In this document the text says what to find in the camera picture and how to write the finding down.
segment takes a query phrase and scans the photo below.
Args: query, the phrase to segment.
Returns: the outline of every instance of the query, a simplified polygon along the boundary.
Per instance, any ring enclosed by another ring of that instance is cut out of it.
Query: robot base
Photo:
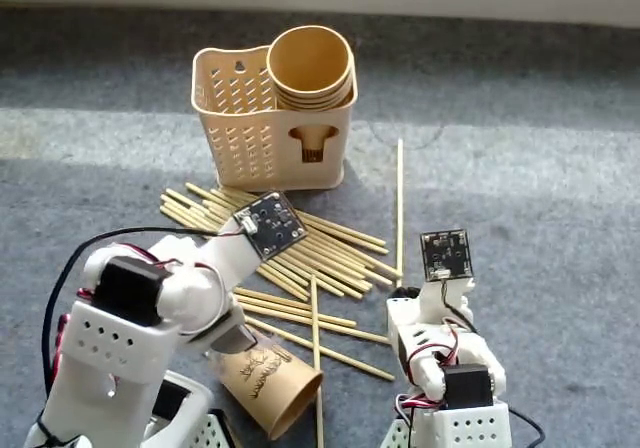
[[[460,410],[416,410],[409,446],[409,428],[394,420],[380,448],[511,448],[509,409],[493,406]]]

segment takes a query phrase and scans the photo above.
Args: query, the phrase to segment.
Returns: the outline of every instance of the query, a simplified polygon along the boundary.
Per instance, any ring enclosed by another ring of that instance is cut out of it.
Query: knocked over paper cup
[[[256,337],[258,345],[249,351],[212,353],[209,360],[222,384],[275,440],[314,400],[323,374],[269,338]]]

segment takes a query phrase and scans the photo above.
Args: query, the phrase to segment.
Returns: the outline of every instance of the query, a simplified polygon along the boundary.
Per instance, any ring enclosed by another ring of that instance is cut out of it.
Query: paper cup
[[[296,98],[321,98],[349,77],[353,55],[347,41],[325,26],[300,26],[269,47],[267,70],[274,85]]]
[[[330,96],[318,98],[318,99],[300,99],[289,95],[288,93],[280,91],[275,85],[273,91],[280,104],[287,105],[288,107],[298,111],[324,111],[336,108],[345,103],[351,94],[353,89],[353,78],[349,76],[347,81],[340,87],[339,90],[332,93]]]
[[[259,343],[249,351],[214,353],[209,359],[222,384],[275,440],[314,400],[323,374],[270,339],[256,336]]]

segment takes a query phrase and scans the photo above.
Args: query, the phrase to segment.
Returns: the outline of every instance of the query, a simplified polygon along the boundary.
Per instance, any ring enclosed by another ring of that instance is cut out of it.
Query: pile of chopsticks
[[[195,201],[175,190],[167,189],[160,197],[163,202],[160,211],[190,228],[217,232],[233,212],[256,199],[249,193],[225,187],[205,190],[192,183],[186,183],[185,186],[200,200]],[[311,326],[312,311],[308,300],[313,275],[318,288],[335,296],[349,296],[358,300],[372,288],[372,281],[391,286],[392,279],[402,276],[396,268],[352,246],[386,254],[388,250],[384,240],[302,211],[297,211],[297,214],[309,231],[307,238],[263,263],[257,270],[261,276],[296,300],[236,287],[236,298],[246,312]],[[247,322],[307,348],[313,347],[311,341],[250,316],[247,316]],[[320,313],[318,325],[324,330],[377,343],[388,343],[385,336],[356,329],[356,322],[353,320]],[[328,348],[320,347],[320,351],[370,374],[393,380],[393,375],[389,373]]]

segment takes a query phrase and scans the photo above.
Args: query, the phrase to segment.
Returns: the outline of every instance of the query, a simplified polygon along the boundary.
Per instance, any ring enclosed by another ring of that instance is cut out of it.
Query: gray carpet
[[[3,446],[21,446],[42,408],[42,315],[72,249],[103,230],[165,222],[157,205],[166,186],[213,183],[189,106],[193,54],[263,44],[307,22],[349,37],[361,99],[344,183],[295,193],[294,203],[393,240],[394,146],[403,136],[407,282],[423,279],[420,232],[467,228],[478,283],[471,303],[507,369],[508,401],[544,425],[548,446],[636,446],[640,32],[124,10],[0,12]],[[385,295],[375,289],[356,303],[323,294],[321,303],[383,332]],[[381,346],[323,340],[397,371]],[[323,362],[327,446],[377,447],[405,384]],[[211,386],[245,447],[313,446],[312,410],[270,444],[199,356],[180,354],[173,367]],[[534,437],[518,420],[512,429],[516,447]]]

